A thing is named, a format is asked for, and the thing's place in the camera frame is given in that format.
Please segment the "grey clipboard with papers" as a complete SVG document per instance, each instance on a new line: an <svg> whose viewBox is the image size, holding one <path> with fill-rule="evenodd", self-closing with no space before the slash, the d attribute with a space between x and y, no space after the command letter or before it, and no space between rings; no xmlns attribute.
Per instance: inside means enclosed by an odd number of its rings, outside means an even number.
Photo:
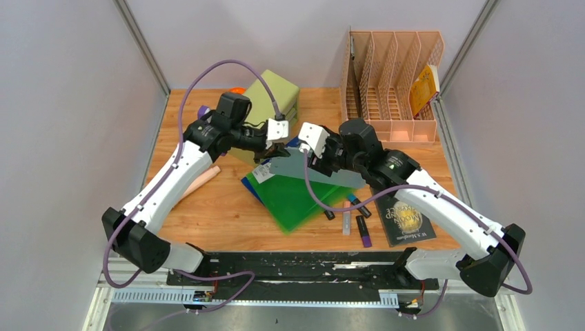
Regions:
<svg viewBox="0 0 585 331"><path fill-rule="evenodd" d="M270 172L272 174L292 177L296 179L304 179L304 164L306 158L296 148L287 148L289 157L275 157L270 160ZM327 183L330 185L338 185L347 188L360 189L366 185L366 182L356 172L348 170L339 170L333 172L330 177L309 169L308 176L310 181L317 183Z"/></svg>

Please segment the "green plastic folder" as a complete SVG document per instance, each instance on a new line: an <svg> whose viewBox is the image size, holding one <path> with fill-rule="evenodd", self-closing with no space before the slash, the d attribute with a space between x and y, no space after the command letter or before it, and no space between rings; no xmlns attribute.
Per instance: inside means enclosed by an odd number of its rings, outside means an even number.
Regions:
<svg viewBox="0 0 585 331"><path fill-rule="evenodd" d="M256 190L262 205L278 227L290 233L307 221L324 214L324 209L312 199L303 179L281 175L261 176L252 171L247 177Z"/></svg>

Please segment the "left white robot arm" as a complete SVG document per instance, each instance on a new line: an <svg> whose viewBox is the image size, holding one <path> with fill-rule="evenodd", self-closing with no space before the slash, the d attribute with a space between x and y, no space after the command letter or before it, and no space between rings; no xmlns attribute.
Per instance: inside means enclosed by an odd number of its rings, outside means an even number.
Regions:
<svg viewBox="0 0 585 331"><path fill-rule="evenodd" d="M251 109L248 97L223 93L214 110L180 134L175 151L152 181L120 210L108 208L103 213L101 221L116 253L145 273L178 269L195 285L210 279L212 268L200 249L171 243L158 232L188 187L230 149L251 151L255 161L289 156L284 143L289 123L284 116L269 118L256 128L246 123Z"/></svg>

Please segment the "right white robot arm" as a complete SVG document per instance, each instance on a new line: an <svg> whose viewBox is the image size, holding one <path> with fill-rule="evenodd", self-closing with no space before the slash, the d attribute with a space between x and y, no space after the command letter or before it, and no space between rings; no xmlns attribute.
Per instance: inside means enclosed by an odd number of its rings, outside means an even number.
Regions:
<svg viewBox="0 0 585 331"><path fill-rule="evenodd" d="M519 259L525 231L504 226L473 210L445 190L420 164L401 150L384 148L375 129L363 119L343 122L337 132L305 122L299 133L304 172L330 176L339 170L356 172L375 190L366 205L394 197L421 212L445 230L458 250L409 248L394 271L403 288L420 280L463 281L471 290L494 297L500 288L531 294L533 284Z"/></svg>

